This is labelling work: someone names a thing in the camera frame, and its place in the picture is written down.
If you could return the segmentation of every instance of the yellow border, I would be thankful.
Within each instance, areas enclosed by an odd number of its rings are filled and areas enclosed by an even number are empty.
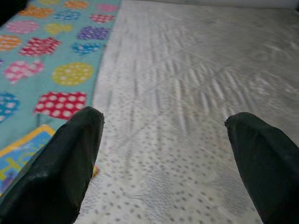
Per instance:
[[[7,153],[15,150],[17,147],[25,144],[26,142],[33,139],[35,136],[37,136],[41,132],[47,132],[49,135],[54,135],[55,131],[48,125],[42,125],[35,129],[34,131],[30,132],[29,134],[25,135],[23,138],[17,140],[15,143],[5,147],[0,151],[0,157],[6,155]]]

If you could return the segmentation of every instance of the bed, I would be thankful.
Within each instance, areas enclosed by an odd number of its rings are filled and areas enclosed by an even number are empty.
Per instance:
[[[125,0],[93,105],[104,112],[77,224],[260,224],[224,127],[251,112],[299,143],[299,25],[286,9]]]

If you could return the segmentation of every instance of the teal blanket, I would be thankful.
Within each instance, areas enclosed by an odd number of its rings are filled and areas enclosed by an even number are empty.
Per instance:
[[[0,149],[91,105],[121,0],[34,0],[0,29]]]

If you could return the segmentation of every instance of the white mattress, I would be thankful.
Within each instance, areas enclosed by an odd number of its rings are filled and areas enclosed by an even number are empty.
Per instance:
[[[299,143],[299,23],[287,10],[123,2],[94,106],[105,127],[77,224],[260,224],[224,121]]]

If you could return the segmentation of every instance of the blue polka dot shape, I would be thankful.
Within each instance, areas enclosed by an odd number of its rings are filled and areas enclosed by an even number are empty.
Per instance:
[[[0,124],[12,116],[20,106],[15,95],[8,92],[0,92]]]
[[[76,54],[79,55],[87,55],[89,53],[95,52],[101,48],[101,44],[97,43],[74,43],[71,48],[74,50]]]
[[[77,20],[80,17],[81,13],[74,12],[71,10],[65,10],[54,14],[54,18],[58,20]]]

